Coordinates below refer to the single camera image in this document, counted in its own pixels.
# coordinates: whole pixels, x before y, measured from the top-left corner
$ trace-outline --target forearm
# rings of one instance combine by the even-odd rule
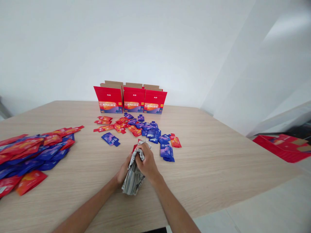
[[[169,190],[163,177],[158,175],[151,183],[159,197],[172,232],[200,232],[187,211]]]
[[[83,233],[105,202],[118,188],[117,178],[113,177],[97,194],[85,202],[69,218],[67,218],[53,233]]]

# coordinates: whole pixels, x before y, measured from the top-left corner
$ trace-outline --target floor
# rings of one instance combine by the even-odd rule
[[[303,175],[194,222],[202,233],[310,233],[311,157],[295,166]]]

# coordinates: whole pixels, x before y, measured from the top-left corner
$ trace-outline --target red box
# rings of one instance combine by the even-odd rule
[[[257,136],[253,142],[290,163],[296,163],[311,156],[311,153],[307,152],[311,150],[311,146],[306,144],[296,145],[279,138],[265,135]]]
[[[124,112],[144,112],[145,89],[123,87]]]
[[[94,89],[101,113],[123,113],[122,89],[97,86]]]
[[[167,92],[146,89],[144,113],[162,114]]]

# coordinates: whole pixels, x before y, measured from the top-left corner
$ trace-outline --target wooden table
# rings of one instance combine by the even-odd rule
[[[0,140],[85,126],[75,134],[67,157],[45,172],[44,182],[24,196],[13,192],[0,201],[1,232],[50,232],[113,177],[137,138],[128,129],[124,135],[112,130],[121,145],[110,147],[101,139],[103,133],[93,132],[99,115],[98,102],[55,101],[0,123]],[[113,122],[123,116],[102,115]],[[165,106],[162,115],[144,117],[158,123],[163,134],[175,133],[180,139],[175,163],[164,161],[160,145],[151,144],[159,171],[191,217],[246,200],[300,173],[198,108]],[[137,196],[115,193],[87,232],[143,232],[166,225],[161,204],[145,180]]]

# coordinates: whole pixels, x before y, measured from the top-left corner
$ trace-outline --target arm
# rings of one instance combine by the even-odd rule
[[[139,145],[138,148],[143,150],[145,160],[141,161],[139,156],[136,156],[137,166],[154,187],[172,232],[200,233],[192,218],[166,185],[156,167],[152,151],[146,144]]]
[[[119,188],[126,177],[132,153],[126,158],[119,172],[91,199],[85,202],[69,218],[59,225],[53,233],[83,233],[100,211],[109,197]]]

